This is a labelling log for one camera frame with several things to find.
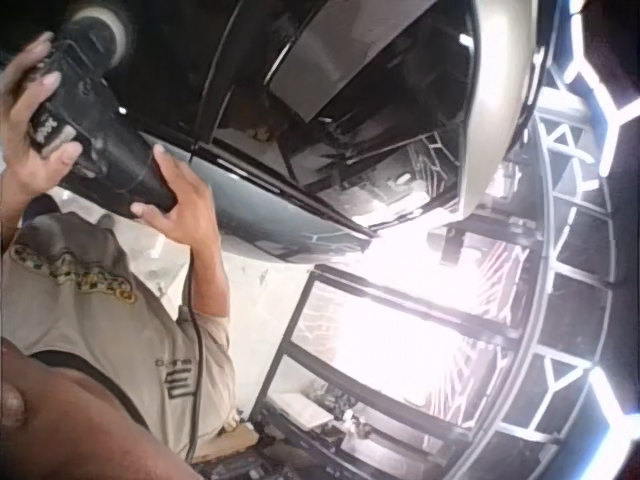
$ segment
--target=car body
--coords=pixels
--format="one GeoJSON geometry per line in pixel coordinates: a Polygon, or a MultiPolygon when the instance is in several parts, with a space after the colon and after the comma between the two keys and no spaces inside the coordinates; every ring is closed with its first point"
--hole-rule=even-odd
{"type": "MultiPolygon", "coordinates": [[[[215,192],[221,227],[319,263],[484,201],[535,102],[555,0],[133,0],[122,112],[215,192]]],[[[9,0],[10,58],[77,2],[9,0]]]]}

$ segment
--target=finger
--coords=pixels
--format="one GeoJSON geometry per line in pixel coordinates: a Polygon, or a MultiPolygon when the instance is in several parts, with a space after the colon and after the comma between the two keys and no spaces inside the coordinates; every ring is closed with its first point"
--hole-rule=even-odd
{"type": "Polygon", "coordinates": [[[12,385],[2,382],[2,410],[0,424],[2,433],[7,434],[25,423],[25,405],[22,394],[12,385]]]}
{"type": "Polygon", "coordinates": [[[169,155],[162,145],[153,147],[153,155],[160,167],[162,176],[167,181],[169,188],[173,190],[176,196],[187,193],[191,190],[184,173],[178,167],[178,161],[169,155]]]}
{"type": "Polygon", "coordinates": [[[39,43],[51,42],[51,40],[53,40],[53,37],[54,37],[53,32],[43,32],[40,35],[38,35],[34,41],[32,41],[26,47],[24,47],[24,49],[30,50],[34,48],[36,45],[38,45],[39,43]]]}
{"type": "Polygon", "coordinates": [[[173,225],[171,220],[164,216],[162,212],[153,205],[135,202],[131,204],[131,211],[136,217],[151,228],[162,233],[165,237],[170,236],[169,233],[173,225]]]}
{"type": "Polygon", "coordinates": [[[65,143],[53,152],[43,165],[48,180],[56,185],[60,183],[60,180],[73,168],[80,155],[82,155],[82,144],[78,142],[65,143]]]}
{"type": "Polygon", "coordinates": [[[178,168],[182,171],[187,180],[196,188],[204,189],[207,185],[196,175],[196,172],[185,162],[178,163],[178,168]]]}
{"type": "Polygon", "coordinates": [[[51,42],[47,40],[40,41],[20,52],[7,65],[2,81],[2,104],[4,108],[11,102],[11,93],[22,80],[24,74],[41,62],[49,54],[49,51],[51,51],[51,42]]]}
{"type": "Polygon", "coordinates": [[[27,87],[9,115],[9,119],[17,129],[16,133],[18,135],[23,135],[27,132],[29,119],[40,104],[56,91],[61,79],[60,72],[53,72],[32,82],[27,87]]]}

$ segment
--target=metal frame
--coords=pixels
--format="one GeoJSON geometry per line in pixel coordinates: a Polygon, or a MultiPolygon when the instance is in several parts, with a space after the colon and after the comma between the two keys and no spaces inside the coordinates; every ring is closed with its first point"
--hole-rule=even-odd
{"type": "MultiPolygon", "coordinates": [[[[556,82],[561,82],[557,75],[554,75],[556,82]]],[[[540,276],[538,278],[538,295],[536,299],[536,307],[532,310],[529,324],[527,325],[521,348],[517,352],[518,358],[514,362],[514,367],[509,373],[509,378],[502,387],[501,396],[495,409],[488,415],[486,423],[481,430],[476,434],[473,443],[469,446],[467,451],[461,456],[459,461],[448,472],[445,480],[453,480],[459,478],[464,472],[473,467],[475,460],[482,454],[483,449],[487,446],[489,440],[495,432],[501,432],[514,437],[527,440],[530,442],[544,443],[549,448],[541,455],[541,462],[534,472],[529,476],[529,479],[537,479],[545,471],[549,463],[553,460],[554,456],[559,451],[560,446],[567,437],[571,430],[577,415],[586,398],[589,384],[585,382],[580,397],[569,416],[568,421],[562,427],[561,431],[556,435],[546,435],[536,430],[539,421],[545,414],[553,395],[566,387],[570,383],[583,378],[584,375],[597,366],[602,353],[604,341],[606,339],[607,329],[609,325],[609,316],[611,312],[611,306],[613,301],[613,286],[616,280],[616,251],[615,251],[615,237],[613,231],[613,221],[611,218],[611,202],[608,192],[608,186],[605,179],[600,179],[602,183],[605,207],[599,207],[585,202],[576,195],[572,198],[564,194],[554,192],[553,182],[551,178],[551,156],[550,153],[559,153],[567,155],[572,158],[572,162],[583,162],[585,164],[594,166],[597,168],[597,154],[594,152],[587,152],[579,149],[576,146],[576,142],[571,137],[571,130],[566,128],[567,126],[578,127],[583,131],[589,130],[589,111],[586,109],[575,108],[580,104],[580,99],[568,93],[566,87],[559,83],[558,89],[553,89],[553,92],[547,89],[548,95],[546,98],[554,98],[556,100],[561,99],[564,96],[564,101],[557,102],[555,107],[553,102],[545,103],[541,102],[539,105],[534,119],[532,122],[533,130],[537,133],[539,159],[540,159],[540,174],[542,178],[542,185],[544,190],[544,242],[542,248],[543,263],[540,266],[540,276]],[[559,129],[561,132],[547,134],[544,121],[552,120],[554,122],[561,122],[559,129]],[[567,135],[568,146],[558,145],[555,140],[561,134],[567,135]],[[556,223],[554,219],[554,202],[568,202],[572,205],[572,208],[576,211],[579,210],[587,215],[592,215],[601,220],[604,220],[608,224],[608,234],[610,242],[610,258],[609,258],[609,273],[606,278],[601,278],[598,275],[594,275],[579,268],[566,265],[557,260],[559,250],[563,245],[557,248],[554,245],[555,240],[555,228],[556,223]],[[552,291],[553,280],[556,275],[562,275],[572,278],[578,282],[588,284],[599,288],[606,292],[606,308],[604,312],[603,328],[598,341],[597,350],[593,359],[579,358],[574,355],[550,348],[542,345],[538,342],[540,331],[544,322],[546,313],[548,295],[552,291]],[[538,407],[535,416],[528,428],[516,427],[503,422],[505,414],[509,411],[511,404],[526,376],[528,366],[534,355],[540,355],[544,358],[545,372],[547,376],[547,382],[549,384],[549,391],[542,401],[542,404],[538,407]],[[552,362],[561,362],[567,365],[574,366],[568,375],[560,380],[553,378],[552,362]]]]}
{"type": "MultiPolygon", "coordinates": [[[[555,81],[559,81],[557,75],[555,76],[555,81]]],[[[530,302],[527,303],[528,321],[525,322],[522,330],[511,328],[508,325],[501,325],[476,315],[445,308],[433,302],[376,285],[357,275],[332,267],[318,266],[309,276],[307,285],[305,285],[303,294],[285,333],[285,338],[267,375],[267,380],[252,412],[254,419],[259,418],[263,413],[269,386],[282,358],[286,355],[311,370],[312,373],[330,383],[336,384],[339,388],[344,389],[346,393],[379,410],[381,413],[402,423],[411,424],[412,427],[416,426],[418,430],[428,435],[451,441],[454,446],[458,447],[457,451],[459,453],[454,455],[446,465],[448,470],[444,476],[445,480],[460,478],[465,475],[465,472],[473,469],[475,461],[483,454],[484,449],[496,433],[545,445],[546,448],[540,455],[541,461],[535,471],[531,472],[529,479],[537,479],[542,475],[571,430],[588,393],[589,383],[584,382],[580,396],[568,420],[564,426],[558,425],[556,434],[542,433],[538,431],[538,426],[545,416],[554,395],[566,386],[583,380],[598,365],[606,340],[613,302],[613,287],[616,280],[615,237],[608,186],[604,179],[598,179],[603,189],[605,205],[592,205],[582,198],[583,194],[580,188],[582,177],[578,178],[578,171],[576,170],[576,168],[584,167],[585,169],[590,168],[597,171],[598,152],[592,151],[589,142],[583,143],[583,145],[587,145],[586,147],[578,146],[572,136],[572,128],[569,128],[577,127],[587,137],[592,135],[589,127],[589,111],[586,105],[581,105],[581,99],[567,92],[563,85],[559,85],[557,89],[545,87],[545,90],[546,93],[541,95],[540,105],[530,125],[531,131],[534,133],[533,136],[535,137],[534,141],[539,158],[539,162],[532,166],[539,173],[538,189],[542,215],[537,222],[537,228],[532,229],[478,214],[455,225],[456,228],[477,235],[517,245],[521,248],[526,247],[534,255],[534,266],[537,268],[538,278],[534,286],[534,294],[531,295],[530,302]],[[547,126],[545,125],[547,121],[561,122],[561,125],[555,131],[547,132],[547,126]],[[558,143],[558,140],[563,135],[566,145],[558,143]],[[567,171],[573,168],[576,175],[578,188],[574,196],[554,191],[551,166],[557,155],[569,156],[571,159],[567,171]],[[564,228],[556,223],[556,220],[560,220],[555,218],[555,205],[558,202],[563,202],[571,208],[571,219],[568,220],[568,224],[564,228]],[[590,215],[598,218],[607,224],[610,256],[608,259],[608,274],[604,277],[558,261],[558,254],[563,251],[568,228],[578,212],[581,215],[590,215]],[[557,243],[556,231],[561,234],[557,243]],[[553,291],[553,283],[556,276],[571,278],[605,292],[606,305],[602,330],[595,353],[591,358],[581,358],[540,343],[540,334],[546,319],[549,294],[553,291]],[[509,355],[503,358],[505,365],[499,369],[500,375],[498,377],[502,378],[492,380],[491,398],[486,402],[486,406],[483,406],[484,410],[481,415],[471,423],[467,422],[463,427],[457,427],[439,418],[412,410],[401,402],[391,400],[379,392],[355,382],[301,347],[293,345],[291,337],[315,283],[329,285],[348,294],[368,298],[379,304],[410,313],[425,321],[445,325],[470,338],[485,342],[489,338],[490,341],[487,343],[496,345],[498,351],[502,352],[502,349],[507,351],[509,355]],[[535,411],[531,412],[532,420],[528,422],[528,426],[511,425],[505,421],[505,417],[510,411],[523,382],[526,380],[529,366],[535,355],[543,358],[548,391],[542,402],[536,406],[535,411]],[[556,379],[553,372],[554,362],[570,365],[573,369],[564,377],[556,379]],[[464,427],[473,427],[473,430],[467,430],[464,427]]],[[[269,415],[275,415],[276,413],[274,412],[271,411],[269,415]]],[[[313,444],[308,444],[307,447],[315,448],[313,444]]],[[[349,466],[341,465],[344,459],[334,458],[335,455],[331,452],[324,452],[324,455],[325,457],[326,455],[331,457],[329,461],[333,462],[336,468],[347,468],[347,470],[360,475],[362,478],[387,478],[372,474],[371,472],[375,469],[365,469],[363,472],[360,471],[362,470],[361,468],[353,467],[353,464],[349,466]]]]}

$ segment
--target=black cable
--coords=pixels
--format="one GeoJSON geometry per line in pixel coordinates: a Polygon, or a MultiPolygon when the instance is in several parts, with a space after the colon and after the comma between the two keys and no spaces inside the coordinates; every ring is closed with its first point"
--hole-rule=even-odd
{"type": "Polygon", "coordinates": [[[189,434],[189,448],[185,455],[187,463],[193,463],[193,457],[196,453],[196,447],[198,446],[198,429],[200,424],[200,401],[202,398],[202,377],[204,375],[204,341],[202,340],[202,331],[200,330],[200,324],[198,323],[196,316],[193,312],[193,251],[189,255],[189,271],[187,273],[186,280],[186,297],[187,297],[187,309],[189,310],[189,317],[193,324],[193,331],[196,334],[196,343],[198,350],[198,364],[196,370],[196,388],[193,393],[193,403],[191,406],[191,432],[189,434]]]}

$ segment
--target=orbital polisher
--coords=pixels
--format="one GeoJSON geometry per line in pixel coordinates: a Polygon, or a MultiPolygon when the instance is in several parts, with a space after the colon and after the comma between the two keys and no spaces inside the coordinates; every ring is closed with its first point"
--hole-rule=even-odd
{"type": "Polygon", "coordinates": [[[118,215],[132,217],[135,201],[164,212],[176,203],[153,159],[151,146],[127,118],[103,79],[130,49],[122,15],[105,7],[79,10],[56,37],[51,54],[34,73],[58,71],[60,86],[31,119],[34,148],[47,157],[77,141],[83,154],[61,186],[118,215]]]}

